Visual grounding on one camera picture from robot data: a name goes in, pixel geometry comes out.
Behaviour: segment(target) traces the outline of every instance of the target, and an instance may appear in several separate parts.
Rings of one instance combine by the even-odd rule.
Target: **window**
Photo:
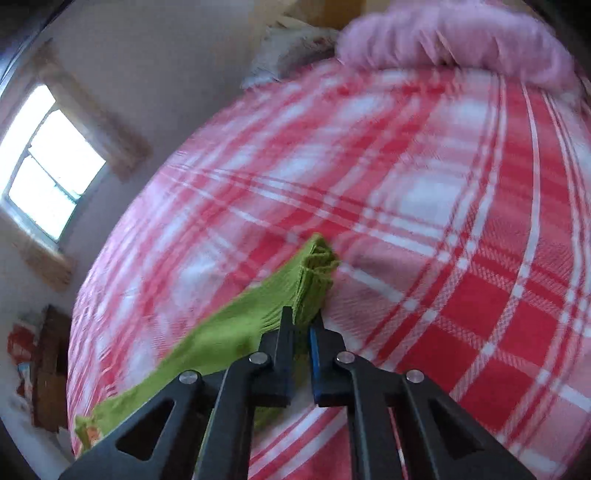
[[[37,86],[0,144],[2,204],[58,242],[103,165],[47,86]]]

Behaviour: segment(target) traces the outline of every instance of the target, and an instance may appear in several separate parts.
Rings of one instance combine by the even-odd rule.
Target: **beige curtain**
[[[151,153],[148,143],[115,115],[105,111],[61,66],[51,41],[35,55],[37,76],[49,88],[60,110],[104,159],[120,180]]]
[[[38,240],[26,226],[0,210],[0,241],[15,248],[24,262],[53,290],[64,291],[72,279],[74,262]]]

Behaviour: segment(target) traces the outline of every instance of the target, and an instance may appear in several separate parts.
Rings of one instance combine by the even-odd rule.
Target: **red plaid bedsheet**
[[[70,423],[321,232],[343,260],[327,327],[382,368],[423,370],[558,477],[591,426],[590,145],[567,105],[477,70],[327,61],[246,93],[171,156],[91,269]],[[249,477],[349,479],[345,423],[302,390]]]

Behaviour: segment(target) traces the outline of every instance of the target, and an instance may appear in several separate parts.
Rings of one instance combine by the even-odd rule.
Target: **green towel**
[[[174,377],[185,370],[207,375],[258,349],[265,332],[279,328],[281,309],[291,306],[296,332],[296,371],[305,359],[304,335],[322,307],[332,285],[337,258],[324,239],[313,235],[303,248],[257,287],[245,290],[232,302],[196,326],[134,388],[107,398],[94,407],[90,417],[76,417],[76,434],[88,450],[140,408]],[[257,411],[255,426],[267,424],[273,411]]]

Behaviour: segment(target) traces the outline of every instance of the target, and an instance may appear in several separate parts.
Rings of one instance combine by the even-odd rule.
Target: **wooden cabinet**
[[[48,306],[35,353],[33,419],[36,427],[67,428],[66,379],[71,318]]]

